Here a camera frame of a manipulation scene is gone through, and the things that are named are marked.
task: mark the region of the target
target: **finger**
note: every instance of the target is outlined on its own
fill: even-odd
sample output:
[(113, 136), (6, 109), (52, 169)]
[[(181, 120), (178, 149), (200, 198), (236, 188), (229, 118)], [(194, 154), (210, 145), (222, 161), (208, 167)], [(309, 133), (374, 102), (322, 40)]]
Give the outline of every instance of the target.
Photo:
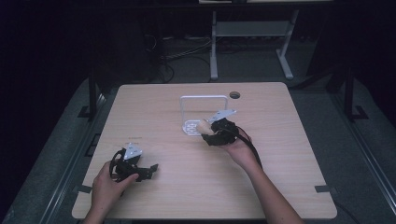
[(110, 161), (105, 162), (105, 164), (102, 166), (102, 168), (99, 171), (99, 175), (101, 175), (104, 172), (108, 171), (109, 167), (110, 167)]
[(129, 185), (136, 181), (139, 177), (139, 174), (133, 174), (122, 180), (119, 185), (122, 189), (126, 189)]

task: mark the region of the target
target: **white metal stand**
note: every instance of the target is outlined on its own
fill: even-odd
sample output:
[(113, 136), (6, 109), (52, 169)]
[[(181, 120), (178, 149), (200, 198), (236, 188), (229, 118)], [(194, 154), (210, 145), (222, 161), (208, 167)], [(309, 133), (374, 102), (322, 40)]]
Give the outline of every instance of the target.
[(217, 21), (216, 11), (213, 11), (212, 20), (212, 51), (210, 52), (210, 78), (217, 80), (218, 63), (216, 58), (216, 41), (218, 36), (285, 36), (281, 49), (276, 50), (283, 73), (287, 79), (293, 79), (286, 51), (289, 46), (294, 24), (297, 21), (299, 10), (294, 10), (289, 21)]
[(184, 111), (184, 101), (188, 99), (214, 99), (219, 98), (220, 100), (224, 100), (224, 110), (227, 109), (228, 106), (228, 98), (225, 95), (186, 95), (180, 97), (180, 111), (181, 111), (181, 123), (182, 129), (184, 133), (187, 135), (201, 135), (198, 131), (196, 131), (196, 126), (201, 121), (200, 119), (186, 119), (185, 111)]

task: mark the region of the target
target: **dark background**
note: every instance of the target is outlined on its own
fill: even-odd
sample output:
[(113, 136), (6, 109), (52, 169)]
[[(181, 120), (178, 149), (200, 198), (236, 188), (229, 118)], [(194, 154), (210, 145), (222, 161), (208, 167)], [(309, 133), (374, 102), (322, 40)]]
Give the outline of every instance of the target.
[[(100, 2), (82, 1), (85, 6)], [(395, 4), (391, 0), (349, 3), (350, 7), (336, 9), (327, 22), (318, 24), (324, 29), (310, 75), (333, 63), (352, 67), (396, 125)], [(161, 46), (158, 52), (145, 52), (147, 40), (142, 34), (177, 38), (186, 33), (210, 34), (210, 12), (131, 14), (121, 10), (99, 14), (77, 8), (73, 1), (0, 1), (0, 218), (18, 194), (74, 91), (90, 72), (98, 73), (102, 91), (121, 83), (146, 82), (154, 78), (145, 71), (155, 63)], [(310, 13), (302, 11), (299, 20), (314, 22)], [(310, 32), (297, 26), (294, 38), (317, 38)]]

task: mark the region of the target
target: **floor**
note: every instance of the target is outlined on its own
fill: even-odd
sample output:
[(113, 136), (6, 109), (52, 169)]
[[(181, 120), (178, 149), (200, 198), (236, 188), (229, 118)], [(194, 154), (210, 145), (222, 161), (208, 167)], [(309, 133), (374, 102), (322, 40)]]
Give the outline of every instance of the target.
[[(165, 41), (167, 55), (202, 46), (207, 39)], [(275, 50), (282, 39), (246, 39), (223, 42), (219, 51), (219, 80), (216, 82), (278, 81), (288, 86), (306, 79), (315, 42), (293, 41), (287, 58), (295, 75), (283, 77)], [(169, 60), (160, 66), (151, 83), (208, 82), (209, 52), (202, 50)], [(396, 131), (376, 107), (366, 88), (355, 81), (354, 105), (361, 105), (369, 119), (350, 122), (343, 114), (343, 89), (329, 94), (328, 78), (304, 90), (290, 91), (323, 176), (331, 188), (338, 215), (332, 220), (307, 220), (306, 223), (396, 223), (384, 189), (378, 184), (372, 165), (364, 156), (375, 156), (392, 186), (396, 186)], [(11, 223), (79, 223), (71, 216), (78, 187), (90, 164), (95, 144), (117, 95), (117, 87), (98, 98), (94, 120), (79, 118), (80, 109), (88, 105), (88, 81), (81, 83), (59, 119), (34, 168), (3, 221)], [(106, 220), (105, 223), (185, 223), (174, 220)], [(189, 223), (214, 221), (189, 221)], [(235, 221), (227, 223), (246, 223)]]

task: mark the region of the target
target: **black wall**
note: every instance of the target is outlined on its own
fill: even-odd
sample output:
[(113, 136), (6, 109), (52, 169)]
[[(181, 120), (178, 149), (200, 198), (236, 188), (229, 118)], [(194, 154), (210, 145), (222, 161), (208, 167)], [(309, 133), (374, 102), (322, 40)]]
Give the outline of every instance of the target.
[(395, 10), (393, 0), (348, 1), (331, 10), (308, 75), (315, 76), (341, 64), (341, 71), (334, 72), (341, 75), (334, 79), (335, 86), (341, 87), (350, 68), (396, 127)]
[(78, 27), (64, 16), (66, 7), (1, 2), (0, 219), (87, 76)]

